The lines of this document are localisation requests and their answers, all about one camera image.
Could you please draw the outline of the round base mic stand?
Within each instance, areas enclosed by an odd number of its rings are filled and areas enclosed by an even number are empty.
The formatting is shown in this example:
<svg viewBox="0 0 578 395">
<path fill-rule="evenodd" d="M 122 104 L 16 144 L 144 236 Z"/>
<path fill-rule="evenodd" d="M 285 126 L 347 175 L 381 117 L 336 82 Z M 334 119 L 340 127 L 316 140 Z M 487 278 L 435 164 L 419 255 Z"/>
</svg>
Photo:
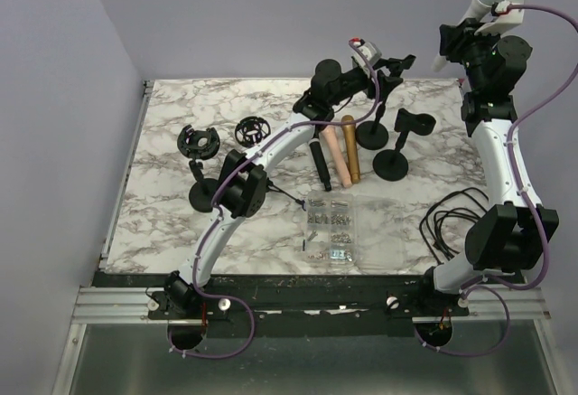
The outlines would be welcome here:
<svg viewBox="0 0 578 395">
<path fill-rule="evenodd" d="M 408 54 L 403 59 L 399 58 L 381 58 L 378 63 L 386 62 L 401 62 L 405 70 L 409 70 L 414 62 L 415 56 Z M 383 148 L 389 139 L 389 134 L 385 126 L 381 123 L 382 117 L 385 115 L 386 103 L 379 103 L 377 106 L 375 117 L 372 121 L 364 121 L 356 127 L 356 140 L 358 144 L 368 150 L 378 150 Z"/>
<path fill-rule="evenodd" d="M 394 131 L 399 134 L 393 149 L 379 152 L 373 159 L 372 166 L 376 175 L 389 182 L 405 178 L 409 165 L 402 149 L 410 133 L 418 136 L 429 136 L 436 125 L 434 116 L 426 113 L 414 114 L 405 108 L 398 110 Z"/>
</svg>

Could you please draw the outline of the gold microphone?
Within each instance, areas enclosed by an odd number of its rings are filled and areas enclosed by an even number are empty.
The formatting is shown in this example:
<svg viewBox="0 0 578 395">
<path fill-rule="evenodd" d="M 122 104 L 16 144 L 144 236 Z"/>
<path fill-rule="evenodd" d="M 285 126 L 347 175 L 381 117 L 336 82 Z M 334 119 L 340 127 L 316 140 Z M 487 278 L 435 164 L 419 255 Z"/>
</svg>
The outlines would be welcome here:
<svg viewBox="0 0 578 395">
<path fill-rule="evenodd" d="M 345 115 L 341 118 L 341 130 L 343 132 L 347 157 L 348 168 L 350 172 L 351 181 L 353 184 L 359 183 L 361 179 L 359 169 L 359 155 L 356 140 L 356 125 L 353 123 L 352 115 Z"/>
</svg>

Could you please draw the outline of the white microphone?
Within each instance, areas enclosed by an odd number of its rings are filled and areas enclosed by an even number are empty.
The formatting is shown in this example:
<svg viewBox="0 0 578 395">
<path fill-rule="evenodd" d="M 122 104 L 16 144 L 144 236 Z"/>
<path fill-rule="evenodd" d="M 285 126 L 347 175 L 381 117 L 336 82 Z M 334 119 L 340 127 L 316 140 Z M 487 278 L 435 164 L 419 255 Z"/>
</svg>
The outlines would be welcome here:
<svg viewBox="0 0 578 395">
<path fill-rule="evenodd" d="M 474 19 L 476 22 L 487 15 L 491 7 L 500 0 L 471 0 L 465 14 L 457 25 L 442 24 L 439 28 L 440 46 L 436 57 L 433 60 L 433 72 L 440 71 L 449 61 L 453 46 L 457 42 L 459 35 L 458 26 L 466 19 Z"/>
</svg>

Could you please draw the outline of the pink microphone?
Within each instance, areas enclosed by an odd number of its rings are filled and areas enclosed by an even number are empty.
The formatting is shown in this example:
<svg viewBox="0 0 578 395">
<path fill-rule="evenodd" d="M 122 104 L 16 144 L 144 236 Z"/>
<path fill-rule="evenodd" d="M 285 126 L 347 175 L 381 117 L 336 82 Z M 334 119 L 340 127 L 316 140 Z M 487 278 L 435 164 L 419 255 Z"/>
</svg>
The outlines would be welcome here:
<svg viewBox="0 0 578 395">
<path fill-rule="evenodd" d="M 336 136 L 335 129 L 333 126 L 327 126 L 321 131 L 321 134 L 331 153 L 331 157 L 335 165 L 335 170 L 340 179 L 341 185 L 344 188 L 350 188 L 352 186 L 350 172 L 340 150 L 340 144 Z"/>
</svg>

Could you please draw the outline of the black microphone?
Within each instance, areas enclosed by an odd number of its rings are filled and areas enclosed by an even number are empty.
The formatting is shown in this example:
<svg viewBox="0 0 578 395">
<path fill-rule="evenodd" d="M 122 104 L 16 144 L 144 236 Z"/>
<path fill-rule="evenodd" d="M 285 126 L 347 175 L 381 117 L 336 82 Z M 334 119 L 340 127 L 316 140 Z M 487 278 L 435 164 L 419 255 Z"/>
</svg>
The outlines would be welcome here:
<svg viewBox="0 0 578 395">
<path fill-rule="evenodd" d="M 325 161 L 320 141 L 317 138 L 314 138 L 309 143 L 309 148 L 323 189 L 325 192 L 330 192 L 332 190 L 331 176 Z"/>
</svg>

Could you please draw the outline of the black tripod mic stand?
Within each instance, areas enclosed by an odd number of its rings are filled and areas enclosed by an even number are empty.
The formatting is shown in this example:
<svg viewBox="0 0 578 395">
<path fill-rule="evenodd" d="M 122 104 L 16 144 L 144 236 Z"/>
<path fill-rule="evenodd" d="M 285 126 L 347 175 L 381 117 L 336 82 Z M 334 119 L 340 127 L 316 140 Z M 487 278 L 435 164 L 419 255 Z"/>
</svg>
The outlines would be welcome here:
<svg viewBox="0 0 578 395">
<path fill-rule="evenodd" d="M 249 116 L 241 119 L 235 127 L 236 141 L 244 148 L 250 148 L 260 143 L 271 134 L 271 127 L 269 123 L 261 117 Z M 282 190 L 276 186 L 270 179 L 267 180 L 267 190 L 269 192 L 280 193 L 295 203 L 297 203 L 303 210 L 305 210 L 305 201 L 293 197 L 290 193 Z"/>
</svg>

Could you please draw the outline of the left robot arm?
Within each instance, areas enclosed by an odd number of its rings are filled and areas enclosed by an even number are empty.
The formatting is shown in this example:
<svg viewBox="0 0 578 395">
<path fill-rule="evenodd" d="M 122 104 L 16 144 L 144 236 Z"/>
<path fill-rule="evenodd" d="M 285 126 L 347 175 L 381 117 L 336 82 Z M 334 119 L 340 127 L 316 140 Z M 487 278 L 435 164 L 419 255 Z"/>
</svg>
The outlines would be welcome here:
<svg viewBox="0 0 578 395">
<path fill-rule="evenodd" d="M 277 130 L 245 152 L 232 150 L 227 154 L 213 197 L 210 223 L 192 255 L 165 280 L 164 293 L 175 314 L 192 317 L 199 311 L 200 301 L 210 297 L 202 288 L 233 233 L 262 207 L 268 174 L 297 147 L 308 143 L 318 129 L 328 127 L 334 118 L 333 108 L 343 100 L 364 92 L 375 106 L 385 102 L 414 60 L 413 55 L 403 60 L 380 58 L 370 67 L 356 64 L 347 72 L 335 60 L 321 61 L 315 67 L 310 88 Z"/>
</svg>

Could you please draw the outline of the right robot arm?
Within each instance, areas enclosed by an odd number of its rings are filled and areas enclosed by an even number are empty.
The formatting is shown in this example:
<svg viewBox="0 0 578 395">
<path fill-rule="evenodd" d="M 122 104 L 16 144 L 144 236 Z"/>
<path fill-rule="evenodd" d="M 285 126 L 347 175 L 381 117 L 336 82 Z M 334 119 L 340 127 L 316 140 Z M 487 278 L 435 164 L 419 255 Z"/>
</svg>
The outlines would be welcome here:
<svg viewBox="0 0 578 395">
<path fill-rule="evenodd" d="M 557 211 L 545 208 L 531 185 L 514 126 L 511 93 L 532 48 L 517 36 L 482 33 L 482 26 L 474 19 L 441 25 L 439 54 L 466 72 L 470 89 L 461 119 L 480 155 L 489 208 L 468 230 L 463 252 L 427 271 L 433 283 L 415 293 L 426 315 L 438 314 L 448 305 L 447 294 L 478 280 L 533 268 L 559 225 Z"/>
</svg>

